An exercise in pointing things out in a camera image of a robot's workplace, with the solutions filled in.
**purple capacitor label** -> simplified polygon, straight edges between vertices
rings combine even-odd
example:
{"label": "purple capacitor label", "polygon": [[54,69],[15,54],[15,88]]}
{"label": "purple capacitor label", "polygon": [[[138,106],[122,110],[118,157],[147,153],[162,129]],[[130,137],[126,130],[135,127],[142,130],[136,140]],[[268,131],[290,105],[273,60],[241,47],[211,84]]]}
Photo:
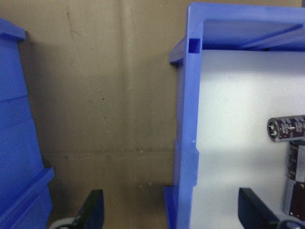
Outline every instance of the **purple capacitor label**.
{"label": "purple capacitor label", "polygon": [[294,138],[305,136],[305,115],[290,116],[276,119],[278,138]]}

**blue bin stack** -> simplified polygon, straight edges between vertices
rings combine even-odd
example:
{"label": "blue bin stack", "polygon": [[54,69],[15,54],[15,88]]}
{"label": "blue bin stack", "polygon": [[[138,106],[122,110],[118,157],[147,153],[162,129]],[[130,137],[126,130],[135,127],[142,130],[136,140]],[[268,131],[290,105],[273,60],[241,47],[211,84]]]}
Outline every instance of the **blue bin stack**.
{"label": "blue bin stack", "polygon": [[46,228],[52,208],[18,42],[23,28],[0,19],[0,229]]}

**brown cardboard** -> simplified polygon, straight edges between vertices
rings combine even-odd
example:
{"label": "brown cardboard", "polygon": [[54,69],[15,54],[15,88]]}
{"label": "brown cardboard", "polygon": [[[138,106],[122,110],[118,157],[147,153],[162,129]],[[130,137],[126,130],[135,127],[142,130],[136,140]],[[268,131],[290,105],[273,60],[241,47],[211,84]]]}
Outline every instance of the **brown cardboard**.
{"label": "brown cardboard", "polygon": [[[54,167],[50,222],[103,188],[105,229],[166,228],[176,69],[187,0],[10,0],[41,153]],[[300,0],[206,2],[301,6]]]}

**electrolytic capacitor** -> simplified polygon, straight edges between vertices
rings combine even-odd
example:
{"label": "electrolytic capacitor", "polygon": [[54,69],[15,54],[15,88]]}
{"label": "electrolytic capacitor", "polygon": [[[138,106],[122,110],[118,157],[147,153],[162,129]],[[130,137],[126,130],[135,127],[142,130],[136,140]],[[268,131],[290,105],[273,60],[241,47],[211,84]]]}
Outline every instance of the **electrolytic capacitor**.
{"label": "electrolytic capacitor", "polygon": [[305,141],[290,142],[288,176],[297,182],[305,182]]}
{"label": "electrolytic capacitor", "polygon": [[288,179],[284,213],[305,220],[305,184]]}
{"label": "electrolytic capacitor", "polygon": [[274,142],[305,139],[305,115],[270,118],[267,130]]}

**blue plastic bin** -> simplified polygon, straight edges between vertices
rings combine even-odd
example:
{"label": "blue plastic bin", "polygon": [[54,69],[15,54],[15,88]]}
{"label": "blue plastic bin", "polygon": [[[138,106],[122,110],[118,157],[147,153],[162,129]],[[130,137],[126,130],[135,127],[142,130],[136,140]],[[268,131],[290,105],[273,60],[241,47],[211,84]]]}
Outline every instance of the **blue plastic bin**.
{"label": "blue plastic bin", "polygon": [[44,229],[52,208],[23,78],[23,28],[0,19],[0,229]]}
{"label": "blue plastic bin", "polygon": [[178,105],[174,186],[164,188],[169,229],[190,226],[198,172],[196,134],[202,49],[302,52],[304,22],[303,8],[209,3],[188,7],[185,37],[170,53],[170,62],[178,67]]}

